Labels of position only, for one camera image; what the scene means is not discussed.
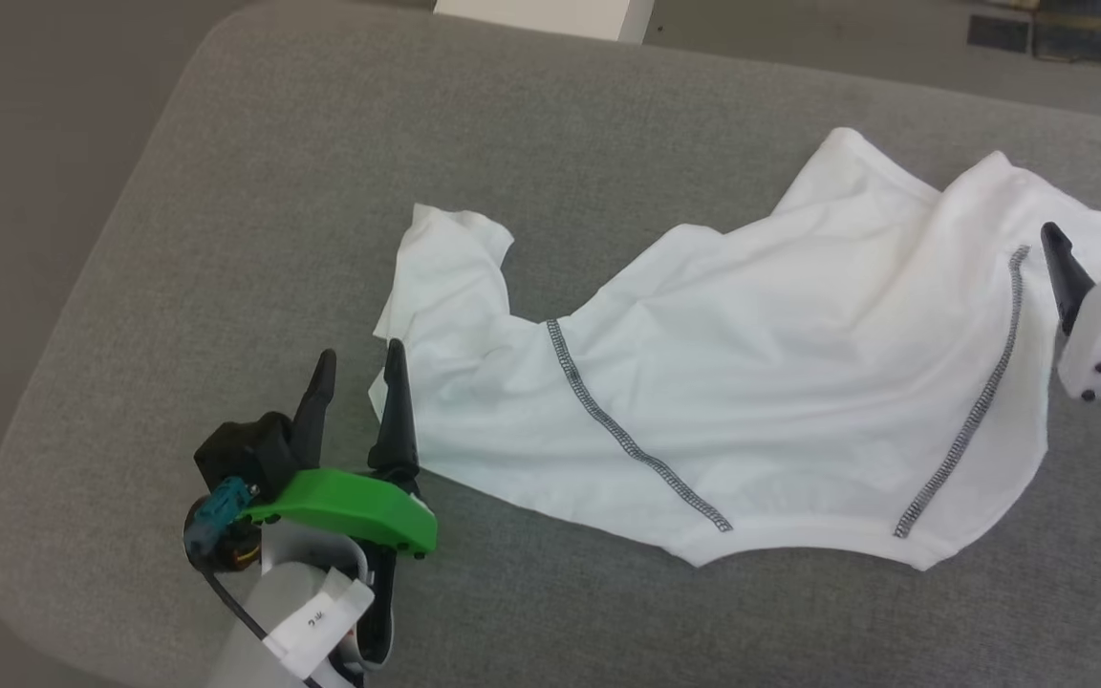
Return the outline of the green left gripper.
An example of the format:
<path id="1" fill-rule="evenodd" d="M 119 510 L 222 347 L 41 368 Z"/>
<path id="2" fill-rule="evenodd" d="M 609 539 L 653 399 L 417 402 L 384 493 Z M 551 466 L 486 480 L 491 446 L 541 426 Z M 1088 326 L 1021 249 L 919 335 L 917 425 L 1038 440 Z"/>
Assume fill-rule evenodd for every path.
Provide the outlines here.
<path id="1" fill-rule="evenodd" d="M 336 353 L 325 349 L 291 423 L 290 450 L 302 471 L 274 500 L 265 504 L 257 501 L 246 507 L 242 520 L 257 524 L 281 520 L 386 546 L 407 556 L 436 552 L 440 534 L 436 515 L 419 498 L 379 480 L 419 476 L 414 402 L 405 347 L 400 339 L 386 345 L 381 378 L 385 398 L 378 439 L 367 459 L 373 478 L 319 467 L 325 414 L 336 381 Z"/>

